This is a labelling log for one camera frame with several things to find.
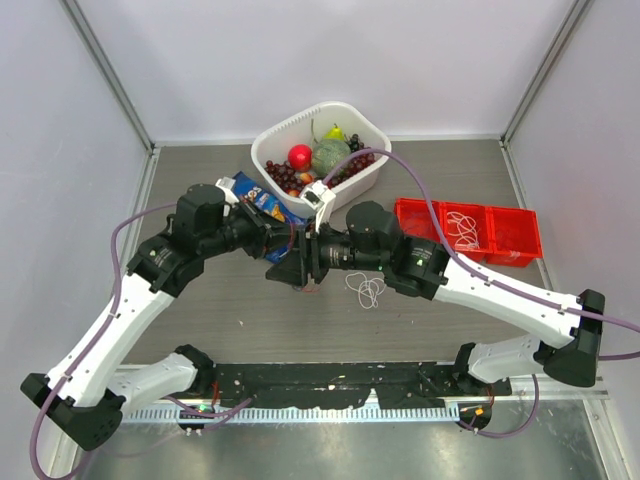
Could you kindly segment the green melon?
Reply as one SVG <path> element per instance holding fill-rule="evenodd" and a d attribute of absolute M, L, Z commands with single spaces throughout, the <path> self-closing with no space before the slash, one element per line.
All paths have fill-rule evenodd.
<path fill-rule="evenodd" d="M 312 170 L 319 178 L 326 177 L 333 168 L 351 154 L 346 142 L 321 140 L 312 149 Z"/>

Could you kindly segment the red bin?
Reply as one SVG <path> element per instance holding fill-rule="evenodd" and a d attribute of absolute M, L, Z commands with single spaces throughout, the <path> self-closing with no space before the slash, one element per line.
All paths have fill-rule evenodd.
<path fill-rule="evenodd" d="M 543 257 L 538 219 L 533 210 L 489 207 L 491 250 L 486 262 L 524 268 Z"/>
<path fill-rule="evenodd" d="M 441 203 L 440 223 L 449 245 L 476 262 L 491 252 L 487 208 L 469 203 Z"/>
<path fill-rule="evenodd" d="M 432 207 L 437 221 L 432 219 L 424 199 L 399 197 L 395 201 L 394 213 L 407 235 L 439 242 L 435 225 L 440 224 L 441 203 L 433 200 Z"/>

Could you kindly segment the blue Doritos chip bag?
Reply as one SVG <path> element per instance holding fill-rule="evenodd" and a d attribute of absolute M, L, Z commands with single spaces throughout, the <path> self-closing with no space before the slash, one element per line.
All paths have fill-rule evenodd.
<path fill-rule="evenodd" d="M 307 223 L 305 218 L 293 214 L 274 194 L 261 187 L 242 171 L 236 173 L 232 177 L 232 180 L 234 183 L 231 190 L 238 199 L 247 199 L 252 202 L 258 210 L 282 223 L 288 224 L 290 227 L 305 225 Z"/>

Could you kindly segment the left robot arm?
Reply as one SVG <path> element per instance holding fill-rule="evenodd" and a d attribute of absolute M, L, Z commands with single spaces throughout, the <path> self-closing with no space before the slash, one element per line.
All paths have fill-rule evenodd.
<path fill-rule="evenodd" d="M 191 186 L 166 227 L 116 267 L 113 298 L 74 349 L 46 374 L 31 373 L 21 391 L 82 450 L 101 447 L 124 416 L 173 393 L 205 397 L 214 362 L 191 345 L 138 373 L 115 379 L 122 360 L 151 323 L 204 271 L 206 260 L 242 249 L 261 259 L 287 246 L 294 226 L 218 186 Z"/>

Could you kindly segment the red bin left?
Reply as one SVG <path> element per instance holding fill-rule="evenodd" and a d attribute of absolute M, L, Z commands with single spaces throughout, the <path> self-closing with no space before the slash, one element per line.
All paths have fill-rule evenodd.
<path fill-rule="evenodd" d="M 407 235 L 439 242 L 435 225 L 440 224 L 441 203 L 433 200 L 432 207 L 437 221 L 432 219 L 424 199 L 399 197 L 395 201 L 394 213 Z"/>

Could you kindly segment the dark grape bunch right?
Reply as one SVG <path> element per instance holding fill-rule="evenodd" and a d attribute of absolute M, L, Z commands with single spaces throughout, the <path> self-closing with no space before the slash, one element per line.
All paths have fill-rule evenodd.
<path fill-rule="evenodd" d="M 365 144 L 362 142 L 358 134 L 351 135 L 346 140 L 346 143 L 352 153 L 361 151 L 366 148 Z M 337 173 L 331 178 L 331 180 L 329 181 L 329 187 L 333 188 L 337 185 L 340 185 L 349 178 L 355 176 L 357 173 L 360 173 L 367 167 L 371 166 L 375 161 L 376 158 L 373 153 L 366 153 L 355 157 L 346 164 L 341 172 Z"/>

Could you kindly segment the yellow green pear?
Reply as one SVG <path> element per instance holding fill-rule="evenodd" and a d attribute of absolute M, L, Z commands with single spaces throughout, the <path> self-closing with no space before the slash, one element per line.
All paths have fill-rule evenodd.
<path fill-rule="evenodd" d="M 338 124 L 333 124 L 331 128 L 322 137 L 323 140 L 338 140 L 345 142 L 345 134 Z"/>

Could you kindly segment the dark red grape bunch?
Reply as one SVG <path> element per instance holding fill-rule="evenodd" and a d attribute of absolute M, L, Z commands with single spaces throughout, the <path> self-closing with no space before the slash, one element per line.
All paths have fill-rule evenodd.
<path fill-rule="evenodd" d="M 304 186 L 304 183 L 288 162 L 275 163 L 268 161 L 265 165 L 265 171 L 276 185 L 287 194 L 297 196 Z"/>

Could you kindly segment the white plastic basket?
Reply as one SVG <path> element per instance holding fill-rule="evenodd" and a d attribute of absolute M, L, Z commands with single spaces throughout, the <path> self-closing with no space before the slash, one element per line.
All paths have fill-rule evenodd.
<path fill-rule="evenodd" d="M 299 217 L 311 215 L 302 189 L 322 180 L 338 163 L 353 155 L 335 173 L 329 187 L 336 209 L 370 189 L 387 157 L 364 153 L 370 147 L 389 151 L 390 139 L 355 107 L 327 101 L 312 106 L 261 133 L 251 158 L 267 187 Z"/>

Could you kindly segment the red bin middle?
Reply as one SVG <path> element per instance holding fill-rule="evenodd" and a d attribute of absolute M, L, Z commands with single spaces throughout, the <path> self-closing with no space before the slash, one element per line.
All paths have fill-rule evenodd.
<path fill-rule="evenodd" d="M 440 223 L 449 245 L 476 262 L 491 252 L 487 208 L 469 203 L 441 203 Z"/>

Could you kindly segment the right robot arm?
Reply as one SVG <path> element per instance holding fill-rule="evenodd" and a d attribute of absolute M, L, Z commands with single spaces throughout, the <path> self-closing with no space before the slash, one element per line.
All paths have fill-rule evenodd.
<path fill-rule="evenodd" d="M 574 387 L 594 386 L 602 327 L 590 316 L 602 313 L 602 294 L 563 295 L 499 274 L 441 243 L 405 234 L 395 214 L 373 201 L 351 207 L 346 227 L 298 228 L 267 279 L 302 288 L 321 283 L 332 269 L 377 271 L 399 294 L 461 305 L 522 329 L 523 336 L 511 340 L 460 347 L 451 380 L 465 395 L 540 373 Z"/>

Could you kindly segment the red bin right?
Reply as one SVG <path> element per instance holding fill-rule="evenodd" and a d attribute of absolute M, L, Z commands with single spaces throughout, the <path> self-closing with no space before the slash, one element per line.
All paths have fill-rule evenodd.
<path fill-rule="evenodd" d="M 533 210 L 489 207 L 491 250 L 486 262 L 524 268 L 543 257 L 538 219 Z"/>

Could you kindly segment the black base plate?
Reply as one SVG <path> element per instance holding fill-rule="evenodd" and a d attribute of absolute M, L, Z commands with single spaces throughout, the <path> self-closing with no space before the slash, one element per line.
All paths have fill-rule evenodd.
<path fill-rule="evenodd" d="M 375 393 L 382 409 L 440 407 L 446 398 L 509 396 L 511 384 L 484 384 L 437 362 L 218 364 L 202 390 L 176 392 L 188 400 L 215 399 L 234 407 L 344 410 L 364 406 Z"/>

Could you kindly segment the red apple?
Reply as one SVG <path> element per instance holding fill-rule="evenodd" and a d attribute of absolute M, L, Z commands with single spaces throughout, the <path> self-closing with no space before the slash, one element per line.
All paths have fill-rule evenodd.
<path fill-rule="evenodd" d="M 287 154 L 289 165 L 297 172 L 307 172 L 312 165 L 312 149 L 305 144 L 294 145 Z"/>

